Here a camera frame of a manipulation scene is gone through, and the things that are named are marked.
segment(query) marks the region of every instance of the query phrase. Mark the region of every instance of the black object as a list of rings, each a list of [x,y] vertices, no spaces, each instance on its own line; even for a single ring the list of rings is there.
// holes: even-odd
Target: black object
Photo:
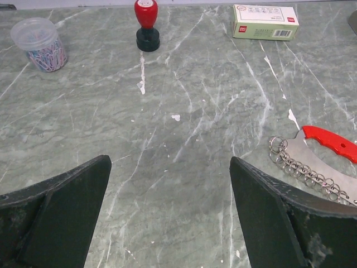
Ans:
[[[136,44],[145,52],[153,52],[160,47],[160,34],[157,29],[140,28],[136,32]]]
[[[357,209],[233,157],[230,176],[252,268],[357,267]]]
[[[111,167],[109,156],[98,156],[0,195],[0,267],[83,267]]]
[[[352,15],[348,18],[348,24],[357,34],[357,10],[352,13]]]
[[[0,4],[0,11],[4,10],[16,10],[16,7],[14,4]]]

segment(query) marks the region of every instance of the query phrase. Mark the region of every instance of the paper clip container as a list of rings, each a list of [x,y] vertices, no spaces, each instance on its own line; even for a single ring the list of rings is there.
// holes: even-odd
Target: paper clip container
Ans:
[[[28,60],[40,71],[56,71],[66,64],[66,51],[51,21],[28,18],[15,24],[10,34],[15,44],[25,51]]]

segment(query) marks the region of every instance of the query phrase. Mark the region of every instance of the red logo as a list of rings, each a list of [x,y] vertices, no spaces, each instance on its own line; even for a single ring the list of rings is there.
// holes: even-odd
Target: red logo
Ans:
[[[246,10],[247,8],[245,6],[237,6],[237,9],[238,10],[241,10],[241,11],[244,11]]]
[[[245,32],[247,30],[246,26],[239,26],[238,32]]]

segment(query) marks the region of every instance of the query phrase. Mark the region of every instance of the white vein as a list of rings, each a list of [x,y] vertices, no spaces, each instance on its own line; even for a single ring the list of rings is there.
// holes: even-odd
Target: white vein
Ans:
[[[9,125],[11,125],[11,124],[13,124],[13,123],[19,121],[20,119],[23,119],[24,117],[29,116],[30,114],[33,114],[34,112],[37,112],[37,111],[41,110],[43,107],[45,107],[45,106],[51,104],[52,102],[55,102],[56,100],[62,98],[64,95],[65,95],[65,93],[59,95],[57,98],[51,100],[50,102],[47,102],[47,103],[45,103],[45,104],[43,104],[43,105],[41,105],[41,106],[38,106],[36,109],[33,109],[33,110],[30,111],[29,113],[27,113],[27,114],[25,114],[25,115],[19,117],[18,119],[16,119],[16,120],[10,122],[9,124],[5,125],[3,128],[8,127]]]
[[[113,197],[113,200],[112,200],[112,203],[110,205],[110,208],[109,208],[109,211],[108,211],[108,216],[107,216],[107,219],[109,219],[110,215],[112,215],[112,212],[113,212],[113,209],[114,209],[114,206],[115,206],[115,202],[118,198],[118,195],[120,193],[120,191],[122,190],[123,186],[126,185],[134,176],[134,174],[136,173],[136,171],[138,170],[138,167],[139,167],[139,164],[140,164],[140,161],[141,161],[141,157],[143,156],[143,153],[144,151],[146,150],[146,148],[149,146],[149,144],[151,143],[152,141],[152,138],[154,137],[155,135],[155,132],[156,132],[156,127],[155,127],[155,130],[152,132],[152,135],[150,137],[149,140],[145,139],[144,142],[143,142],[143,145],[142,145],[142,148],[141,148],[141,153],[139,155],[139,158],[138,158],[138,161],[137,161],[137,164],[136,164],[136,167],[133,171],[133,173],[130,175],[130,177],[124,181],[123,183],[121,183],[121,185],[118,187],[114,197]]]
[[[72,16],[69,16],[69,17],[65,18],[64,20],[61,20],[61,21],[57,22],[57,23],[55,24],[56,28],[62,27],[62,26],[65,24],[65,22],[66,22],[67,20],[70,20],[71,18],[76,17],[76,16],[78,16],[79,14],[82,14],[82,13],[87,12],[87,11],[89,11],[89,9],[85,9],[85,10],[83,10],[83,11],[81,11],[81,12],[78,12],[78,13],[76,13],[76,14],[73,14]]]
[[[192,100],[191,100],[191,97],[190,97],[189,93],[187,92],[186,88],[184,87],[184,85],[183,85],[183,84],[181,83],[181,81],[179,80],[179,78],[178,78],[178,76],[177,76],[177,73],[176,73],[175,71],[173,71],[173,74],[175,75],[175,78],[176,78],[176,80],[177,80],[179,86],[184,90],[184,92],[185,92],[187,98],[188,98],[189,101],[190,101],[189,113],[191,113],[191,112],[192,112]]]
[[[123,157],[121,157],[121,158],[119,158],[119,159],[116,159],[116,160],[114,160],[114,161],[112,162],[112,164],[115,163],[115,162],[118,162],[118,161],[121,160],[121,159],[127,158],[127,157],[129,157],[129,156],[131,156],[131,155],[126,155],[126,156],[123,156]]]
[[[140,65],[141,65],[141,81],[139,83],[140,85],[140,91],[141,94],[145,94],[145,58],[143,51],[140,51]]]
[[[324,29],[322,30],[322,32],[321,32],[322,35],[325,33],[325,31],[326,31],[327,28],[329,27],[329,24],[332,23],[332,22],[337,18],[337,16],[340,14],[341,9],[342,9],[342,8],[340,8],[340,9],[337,11],[336,15],[335,15],[334,17],[332,17],[332,18],[329,20],[328,23],[326,23],[325,28],[324,28]]]
[[[194,135],[196,135],[198,133],[198,131],[200,130],[200,128],[202,127],[201,123],[203,121],[203,115],[200,118],[200,121],[198,122],[197,126],[195,127],[195,129],[193,130],[192,134],[187,138],[187,140],[185,141],[184,145],[181,146],[181,148],[179,149],[179,151],[177,152],[175,158],[173,159],[173,162],[176,163],[176,161],[179,159],[183,149],[186,147],[186,145],[190,142],[190,140],[192,139],[192,137]]]
[[[206,91],[206,93],[210,96],[211,101],[213,102],[213,104],[216,106],[216,109],[218,108],[219,111],[221,111],[221,109],[219,108],[219,106],[217,105],[217,102],[214,100],[214,98],[212,97],[212,95],[208,92],[207,87],[204,83],[204,78],[201,79],[201,84],[203,86],[203,89]]]
[[[112,233],[110,233],[109,235],[109,246],[108,246],[108,253],[107,253],[107,262],[109,259],[109,255],[110,255],[110,247],[112,246]]]
[[[308,116],[307,116],[308,123],[312,125],[312,120],[311,120],[311,101],[310,99],[308,100]]]
[[[14,83],[16,82],[16,80],[20,77],[20,75],[23,73],[23,71],[30,65],[30,63],[27,63],[25,65],[25,67],[22,68],[22,70],[18,73],[18,75],[15,77],[15,79],[11,82],[11,84],[5,89],[5,91],[0,95],[0,99],[2,98],[2,96],[5,95],[5,93],[9,90],[9,88],[14,85]]]
[[[283,66],[283,62],[281,61],[281,57],[280,57],[280,53],[279,53],[279,46],[278,46],[278,42],[275,41],[275,45],[277,47],[277,52],[278,52],[278,56],[279,56],[279,62],[280,62],[280,67],[281,70],[283,72],[283,76],[285,77],[285,67]],[[294,62],[294,75],[292,75],[292,81],[294,82],[294,78],[295,78],[295,62]]]
[[[343,107],[341,106],[340,102],[338,100],[336,100],[330,92],[327,91],[327,89],[324,87],[324,85],[322,85],[322,83],[320,82],[320,80],[316,77],[316,75],[313,73],[313,71],[310,69],[310,67],[304,62],[302,63],[298,57],[295,55],[295,53],[288,47],[288,45],[284,42],[284,45],[286,46],[286,48],[288,48],[288,50],[290,51],[290,53],[295,57],[295,59],[299,62],[299,64],[301,66],[304,66],[309,72],[310,74],[312,74],[312,76],[316,79],[316,81],[318,82],[319,86],[325,91],[325,94],[330,98],[332,99],[332,101],[334,101],[338,107],[338,109],[340,111],[342,111],[345,115],[346,115],[346,118],[347,120],[349,120],[352,124],[353,124],[353,127],[354,127],[354,130],[356,130],[357,128],[357,125],[356,123],[354,122],[354,116],[352,116],[348,111],[347,109],[343,109]]]
[[[160,254],[161,254],[162,249],[163,249],[163,247],[159,250],[158,254],[156,255],[156,261],[157,261],[157,264],[158,264],[158,268],[161,268],[161,266],[160,266]]]
[[[270,62],[270,60],[269,60],[269,58],[268,58],[268,55],[267,55],[266,51],[264,50],[262,43],[261,43],[260,41],[259,41],[259,43],[260,43],[260,47],[262,48],[263,52],[264,52],[265,55],[266,55],[265,58],[264,58],[264,60],[265,60],[265,61],[267,62],[267,64],[269,65],[270,70],[272,71],[272,74],[274,75],[276,81],[278,81],[279,88],[280,88],[281,92],[283,93],[283,99],[286,99],[286,96],[285,96],[285,94],[284,94],[283,88],[282,88],[281,85],[280,85],[279,79],[278,79],[278,77],[277,77],[277,75],[276,75],[276,73],[275,73],[275,71],[274,71],[274,69],[273,69],[273,66],[272,66],[272,64],[271,64],[271,62]]]
[[[71,109],[69,108],[69,103],[68,103],[68,101],[67,101],[67,98],[66,98],[66,97],[65,97],[65,100],[66,100],[67,108],[68,108],[68,111],[69,111],[69,115],[70,115],[70,117],[71,117],[72,129],[73,129],[73,132],[74,132],[74,122],[73,122],[72,111],[71,111]]]
[[[24,143],[27,142],[27,140],[28,140],[28,138],[30,137],[32,131],[35,129],[35,127],[38,125],[38,123],[40,123],[40,121],[42,120],[43,117],[44,117],[44,116],[42,115],[41,118],[37,121],[37,123],[33,126],[32,130],[28,133],[27,138],[25,139]]]
[[[165,177],[166,174],[163,174],[160,178],[158,178],[150,187],[149,189],[153,189],[156,187],[156,185],[162,180],[163,177]]]
[[[7,50],[9,50],[10,48],[12,48],[14,45],[12,45],[12,46],[9,46],[8,48],[6,48],[6,49],[2,49],[2,50],[0,50],[0,53],[2,53],[2,52],[4,52],[4,51],[7,51]]]
[[[223,208],[222,211],[218,213],[218,221],[219,221],[219,234],[221,240],[221,247],[223,247]]]
[[[6,171],[4,172],[4,174],[2,175],[2,177],[1,177],[1,179],[0,179],[0,183],[2,182],[2,180],[3,180],[3,178],[5,177],[6,173],[7,173],[7,170],[6,170]]]
[[[242,154],[239,158],[243,159],[243,158],[245,158],[247,155],[250,155],[251,153],[252,153],[252,151],[248,151],[248,152]]]
[[[103,261],[103,258],[104,258],[104,253],[105,253],[105,252],[104,252],[104,250],[103,250],[97,268],[99,268],[100,265],[102,264],[102,261]]]
[[[76,157],[76,160],[77,160],[77,166],[79,166],[79,150],[77,150],[77,157]]]
[[[112,62],[112,59],[113,59],[113,50],[110,52],[109,63],[111,63],[111,62]]]
[[[296,117],[294,116],[294,113],[292,112],[291,109],[289,109],[289,116],[288,118],[293,121],[297,127],[298,130],[300,130],[300,126],[298,125],[297,121],[296,121]]]
[[[113,15],[113,12],[109,15],[109,17],[107,18],[107,20],[105,20],[105,22],[103,23],[103,25],[101,26],[100,30],[104,30],[105,26],[107,25],[107,23],[109,22],[109,20],[111,19]]]
[[[100,103],[100,101],[99,101],[99,102],[97,103],[97,105],[95,106],[95,110],[94,110],[93,116],[92,116],[91,121],[90,121],[90,127],[91,127],[92,124],[93,124],[94,117],[95,117],[95,113],[96,113],[97,110],[98,110],[99,103]]]
[[[255,77],[255,74],[253,72],[253,69],[250,67],[250,64],[247,62],[247,60],[245,59],[244,55],[242,52],[240,52],[240,50],[237,48],[237,46],[235,45],[234,41],[231,39],[231,42],[233,43],[233,45],[235,46],[235,49],[240,53],[240,55],[242,56],[242,58],[245,61],[245,64],[247,65],[247,68],[251,74],[251,76],[253,77],[253,79],[255,80],[256,84],[258,85],[258,88],[260,90],[260,93],[262,95],[262,98],[264,99],[265,102],[265,107],[264,107],[264,111],[263,111],[263,115],[262,118],[259,120],[259,133],[258,133],[258,144],[260,143],[261,138],[263,137],[263,126],[266,122],[266,119],[268,117],[268,111],[272,108],[270,105],[270,101],[267,98],[266,93],[264,92],[264,89],[261,85],[261,83],[258,81],[258,79]]]
[[[49,16],[47,17],[48,20],[51,18],[53,11],[54,11],[54,10],[52,9],[51,12],[50,12],[50,14],[49,14]]]
[[[194,27],[192,27],[192,29],[187,33],[187,35],[185,35],[184,38],[181,39],[180,42],[176,43],[175,47],[174,47],[171,51],[169,51],[169,55],[168,55],[168,57],[167,57],[166,60],[165,60],[165,64],[166,64],[166,65],[168,64],[168,61],[169,61],[169,59],[170,59],[171,54],[181,46],[182,42],[185,41],[186,38],[188,38],[188,36],[192,33],[192,31],[194,30],[194,28],[196,28],[197,25],[202,21],[203,16],[204,16],[204,14],[202,13],[201,17],[199,18],[199,20],[197,21],[197,23],[194,25]]]

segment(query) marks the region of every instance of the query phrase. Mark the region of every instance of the table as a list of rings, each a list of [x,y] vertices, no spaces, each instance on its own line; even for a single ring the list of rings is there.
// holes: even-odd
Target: table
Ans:
[[[152,53],[136,48],[132,8],[1,12],[0,194],[107,154],[86,268],[249,267],[230,158],[309,191],[271,162],[269,138],[316,125],[357,140],[356,3],[290,4],[301,25],[290,42],[233,39],[230,6],[160,7]],[[69,53],[52,74],[9,36],[35,16],[56,23]]]

